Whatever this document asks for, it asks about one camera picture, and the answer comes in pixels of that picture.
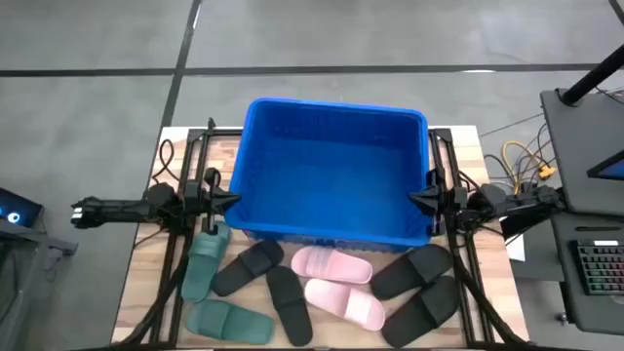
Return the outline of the green slide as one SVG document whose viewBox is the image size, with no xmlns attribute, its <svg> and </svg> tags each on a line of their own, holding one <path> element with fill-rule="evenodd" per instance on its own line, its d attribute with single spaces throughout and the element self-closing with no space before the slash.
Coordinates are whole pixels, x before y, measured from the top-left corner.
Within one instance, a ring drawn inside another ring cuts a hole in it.
<svg viewBox="0 0 624 351">
<path fill-rule="evenodd" d="M 185 301 L 198 302 L 206 298 L 212 280 L 230 243 L 231 229 L 223 221 L 214 224 L 215 234 L 198 233 L 188 252 L 188 264 L 181 287 Z"/>
<path fill-rule="evenodd" d="M 264 345 L 273 337 L 274 320 L 227 301 L 207 299 L 188 312 L 186 328 L 217 340 Z"/>
</svg>

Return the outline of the small black slide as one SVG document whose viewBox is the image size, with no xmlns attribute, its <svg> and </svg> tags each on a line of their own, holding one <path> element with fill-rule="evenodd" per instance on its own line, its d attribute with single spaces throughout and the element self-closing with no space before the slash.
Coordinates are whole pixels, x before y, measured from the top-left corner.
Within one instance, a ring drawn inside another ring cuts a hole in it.
<svg viewBox="0 0 624 351">
<path fill-rule="evenodd" d="M 257 242 L 214 275 L 212 291 L 218 296 L 231 295 L 279 265 L 283 258 L 284 251 L 277 242 Z"/>
<path fill-rule="evenodd" d="M 299 278 L 289 267 L 277 266 L 267 273 L 266 281 L 289 342 L 296 347 L 307 345 L 313 328 Z"/>
</svg>

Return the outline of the large black slide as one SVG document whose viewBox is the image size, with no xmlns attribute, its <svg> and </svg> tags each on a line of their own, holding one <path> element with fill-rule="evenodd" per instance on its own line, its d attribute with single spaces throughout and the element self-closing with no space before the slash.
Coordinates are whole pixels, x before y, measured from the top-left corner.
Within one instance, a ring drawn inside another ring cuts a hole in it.
<svg viewBox="0 0 624 351">
<path fill-rule="evenodd" d="M 460 303 L 459 287 L 443 276 L 421 289 L 386 319 L 381 334 L 394 348 L 401 348 L 437 329 L 454 315 Z"/>
<path fill-rule="evenodd" d="M 380 300 L 392 299 L 412 289 L 424 288 L 451 269 L 449 251 L 438 245 L 410 250 L 374 274 L 371 293 Z"/>
</svg>

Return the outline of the grey desk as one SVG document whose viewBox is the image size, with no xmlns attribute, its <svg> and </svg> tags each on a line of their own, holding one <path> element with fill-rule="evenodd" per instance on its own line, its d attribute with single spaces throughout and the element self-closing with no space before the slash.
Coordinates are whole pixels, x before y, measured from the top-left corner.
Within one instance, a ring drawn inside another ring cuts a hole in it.
<svg viewBox="0 0 624 351">
<path fill-rule="evenodd" d="M 586 294 L 571 250 L 577 240 L 624 242 L 624 219 L 563 213 L 554 215 L 551 222 L 564 274 L 568 320 L 584 332 L 624 335 L 624 295 Z"/>
</svg>

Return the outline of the blue plastic bin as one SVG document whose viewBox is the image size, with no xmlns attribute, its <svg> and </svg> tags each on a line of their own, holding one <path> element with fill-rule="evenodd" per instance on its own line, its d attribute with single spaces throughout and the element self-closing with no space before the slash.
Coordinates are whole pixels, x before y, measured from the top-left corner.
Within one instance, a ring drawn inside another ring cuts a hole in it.
<svg viewBox="0 0 624 351">
<path fill-rule="evenodd" d="M 226 223 L 256 239 L 402 252 L 433 219 L 409 198 L 427 185 L 428 121 L 413 109 L 263 97 L 248 109 Z"/>
</svg>

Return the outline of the monitor with blue screen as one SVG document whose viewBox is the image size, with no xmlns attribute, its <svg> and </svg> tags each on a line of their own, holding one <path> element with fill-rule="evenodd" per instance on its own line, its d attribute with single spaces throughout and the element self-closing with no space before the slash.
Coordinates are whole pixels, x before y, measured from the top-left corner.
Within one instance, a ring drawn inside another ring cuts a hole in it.
<svg viewBox="0 0 624 351">
<path fill-rule="evenodd" d="M 624 181 L 624 150 L 621 150 L 589 169 L 587 171 L 587 176 Z"/>
</svg>

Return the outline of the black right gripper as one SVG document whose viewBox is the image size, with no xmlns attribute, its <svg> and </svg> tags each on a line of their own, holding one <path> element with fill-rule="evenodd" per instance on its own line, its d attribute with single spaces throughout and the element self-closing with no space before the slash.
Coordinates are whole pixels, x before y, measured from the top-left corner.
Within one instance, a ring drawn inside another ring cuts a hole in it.
<svg viewBox="0 0 624 351">
<path fill-rule="evenodd" d="M 461 229 L 460 214 L 467 204 L 467 189 L 462 186 L 448 188 L 444 172 L 437 169 L 430 171 L 430 186 L 409 194 L 409 200 L 422 213 L 432 213 L 433 200 L 436 203 L 433 214 L 435 234 L 457 233 Z"/>
</svg>

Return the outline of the white paper sheet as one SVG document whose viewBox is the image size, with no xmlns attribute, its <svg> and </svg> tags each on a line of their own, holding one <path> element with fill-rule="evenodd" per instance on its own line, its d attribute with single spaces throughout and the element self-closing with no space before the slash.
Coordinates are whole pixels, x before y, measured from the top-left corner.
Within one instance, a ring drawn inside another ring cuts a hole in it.
<svg viewBox="0 0 624 351">
<path fill-rule="evenodd" d="M 510 237 L 505 241 L 505 247 L 508 254 L 508 257 L 511 260 L 526 261 L 526 250 L 525 250 L 525 241 L 524 235 L 519 234 L 513 237 Z"/>
</svg>

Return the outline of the pink slide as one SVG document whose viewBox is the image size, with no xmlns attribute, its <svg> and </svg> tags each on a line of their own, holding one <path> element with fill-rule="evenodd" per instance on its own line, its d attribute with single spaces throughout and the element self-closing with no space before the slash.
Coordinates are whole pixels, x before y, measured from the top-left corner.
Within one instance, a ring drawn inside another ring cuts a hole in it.
<svg viewBox="0 0 624 351">
<path fill-rule="evenodd" d="M 299 276 L 348 284 L 366 284 L 372 277 L 371 264 L 356 256 L 322 247 L 304 247 L 291 260 Z"/>
<path fill-rule="evenodd" d="M 377 332 L 385 324 L 382 303 L 368 292 L 339 283 L 311 279 L 304 287 L 308 303 L 360 328 Z"/>
</svg>

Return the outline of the grey cart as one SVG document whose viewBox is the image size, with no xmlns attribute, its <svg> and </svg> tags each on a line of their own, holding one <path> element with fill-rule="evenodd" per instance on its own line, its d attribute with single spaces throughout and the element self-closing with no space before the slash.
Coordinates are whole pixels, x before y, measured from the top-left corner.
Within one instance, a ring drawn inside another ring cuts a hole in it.
<svg viewBox="0 0 624 351">
<path fill-rule="evenodd" d="M 0 219 L 0 351 L 13 351 L 49 249 L 74 255 L 76 242 Z"/>
</svg>

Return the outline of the black backlit keyboard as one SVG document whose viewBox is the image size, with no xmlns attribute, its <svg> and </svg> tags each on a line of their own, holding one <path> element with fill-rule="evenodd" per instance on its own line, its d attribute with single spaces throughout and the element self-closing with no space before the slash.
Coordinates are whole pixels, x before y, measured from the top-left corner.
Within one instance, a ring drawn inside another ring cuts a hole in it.
<svg viewBox="0 0 624 351">
<path fill-rule="evenodd" d="M 624 295 L 624 242 L 577 240 L 572 253 L 588 295 Z"/>
</svg>

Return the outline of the computer case with blue light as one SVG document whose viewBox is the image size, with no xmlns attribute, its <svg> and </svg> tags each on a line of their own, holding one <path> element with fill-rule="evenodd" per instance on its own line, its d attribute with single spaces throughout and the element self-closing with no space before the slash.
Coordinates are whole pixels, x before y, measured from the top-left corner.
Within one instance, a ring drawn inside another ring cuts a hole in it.
<svg viewBox="0 0 624 351">
<path fill-rule="evenodd" d="M 0 187 L 0 219 L 33 228 L 43 206 Z"/>
</svg>

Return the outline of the black table frame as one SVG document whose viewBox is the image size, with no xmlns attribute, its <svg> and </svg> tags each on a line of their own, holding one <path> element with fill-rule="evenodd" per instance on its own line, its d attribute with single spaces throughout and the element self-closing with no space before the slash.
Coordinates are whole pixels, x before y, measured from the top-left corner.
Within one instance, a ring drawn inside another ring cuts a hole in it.
<svg viewBox="0 0 624 351">
<path fill-rule="evenodd" d="M 624 216 L 624 180 L 587 175 L 624 150 L 624 105 L 590 94 L 567 106 L 555 91 L 540 99 L 567 206 L 576 213 Z"/>
</svg>

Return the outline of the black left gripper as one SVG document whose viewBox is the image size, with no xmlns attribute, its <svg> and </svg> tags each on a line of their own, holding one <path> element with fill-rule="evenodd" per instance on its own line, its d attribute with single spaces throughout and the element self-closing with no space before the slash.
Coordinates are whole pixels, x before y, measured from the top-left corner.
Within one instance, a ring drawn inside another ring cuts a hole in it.
<svg viewBox="0 0 624 351">
<path fill-rule="evenodd" d="M 188 180 L 183 188 L 183 213 L 190 223 L 192 218 L 203 215 L 201 229 L 206 233 L 214 233 L 211 228 L 213 214 L 212 199 L 215 188 L 219 186 L 219 171 L 207 169 L 202 180 Z M 217 195 L 217 212 L 225 214 L 232 206 L 241 200 L 241 195 L 231 192 L 221 192 Z"/>
</svg>

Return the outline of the black pole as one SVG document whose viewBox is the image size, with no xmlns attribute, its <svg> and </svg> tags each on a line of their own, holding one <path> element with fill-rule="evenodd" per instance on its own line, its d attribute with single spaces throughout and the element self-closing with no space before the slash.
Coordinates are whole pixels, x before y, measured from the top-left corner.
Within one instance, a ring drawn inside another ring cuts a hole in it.
<svg viewBox="0 0 624 351">
<path fill-rule="evenodd" d="M 559 93 L 560 101 L 567 106 L 574 106 L 622 66 L 624 66 L 624 44 L 569 89 Z"/>
</svg>

